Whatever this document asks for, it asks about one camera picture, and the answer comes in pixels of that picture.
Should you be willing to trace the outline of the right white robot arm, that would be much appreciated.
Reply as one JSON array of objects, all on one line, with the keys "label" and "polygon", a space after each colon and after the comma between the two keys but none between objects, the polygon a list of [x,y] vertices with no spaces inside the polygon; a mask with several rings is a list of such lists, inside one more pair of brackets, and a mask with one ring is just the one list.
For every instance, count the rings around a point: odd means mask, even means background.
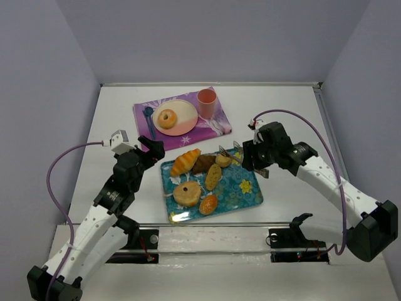
[{"label": "right white robot arm", "polygon": [[276,164],[318,191],[342,213],[343,230],[336,244],[370,262],[397,239],[398,208],[393,202],[382,203],[361,192],[307,143],[292,143],[281,123],[252,120],[248,127],[254,137],[242,144],[242,167],[262,171]]}]

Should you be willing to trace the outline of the metal tongs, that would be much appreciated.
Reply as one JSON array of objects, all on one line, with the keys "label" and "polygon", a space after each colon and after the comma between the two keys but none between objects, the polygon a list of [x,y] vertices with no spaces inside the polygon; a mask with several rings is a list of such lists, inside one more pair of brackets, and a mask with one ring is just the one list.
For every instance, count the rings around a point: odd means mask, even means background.
[{"label": "metal tongs", "polygon": [[[235,151],[238,151],[238,153],[243,154],[243,148],[237,141],[233,142],[233,148]],[[237,162],[240,166],[242,165],[242,163],[243,163],[242,157],[237,157],[234,154],[228,153],[228,151],[225,148],[223,148],[223,146],[221,146],[221,145],[219,145],[219,151],[222,155],[231,158],[234,162]],[[269,170],[266,168],[254,169],[253,172],[255,172],[256,174],[259,174],[260,176],[262,176],[265,179],[269,178]]]}]

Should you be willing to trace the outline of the small round muffin bread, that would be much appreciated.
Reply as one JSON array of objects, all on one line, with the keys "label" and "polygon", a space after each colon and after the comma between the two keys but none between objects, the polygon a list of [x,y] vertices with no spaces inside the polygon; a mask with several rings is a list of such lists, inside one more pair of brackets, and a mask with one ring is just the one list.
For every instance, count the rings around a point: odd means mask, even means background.
[{"label": "small round muffin bread", "polygon": [[232,164],[232,159],[229,154],[221,152],[220,154],[216,155],[216,164],[221,168],[227,168]]}]

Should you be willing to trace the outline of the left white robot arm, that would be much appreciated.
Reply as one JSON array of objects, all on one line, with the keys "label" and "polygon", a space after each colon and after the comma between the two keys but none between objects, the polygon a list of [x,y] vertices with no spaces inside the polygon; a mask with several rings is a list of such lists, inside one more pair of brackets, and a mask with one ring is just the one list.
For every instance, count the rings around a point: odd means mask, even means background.
[{"label": "left white robot arm", "polygon": [[70,239],[42,267],[27,275],[34,300],[80,300],[83,287],[110,257],[130,240],[136,240],[140,226],[124,212],[135,200],[143,174],[165,157],[164,143],[141,135],[143,151],[118,130],[100,145],[108,147],[117,160],[112,175],[90,206],[77,228],[66,218]]}]

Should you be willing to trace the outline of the orange glazed donut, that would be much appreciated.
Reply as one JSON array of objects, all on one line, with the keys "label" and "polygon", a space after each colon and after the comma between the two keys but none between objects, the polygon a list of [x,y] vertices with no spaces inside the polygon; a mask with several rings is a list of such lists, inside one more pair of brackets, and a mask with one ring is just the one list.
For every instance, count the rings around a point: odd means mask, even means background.
[{"label": "orange glazed donut", "polygon": [[171,129],[177,122],[177,114],[171,109],[164,109],[159,113],[158,125],[163,129]]}]

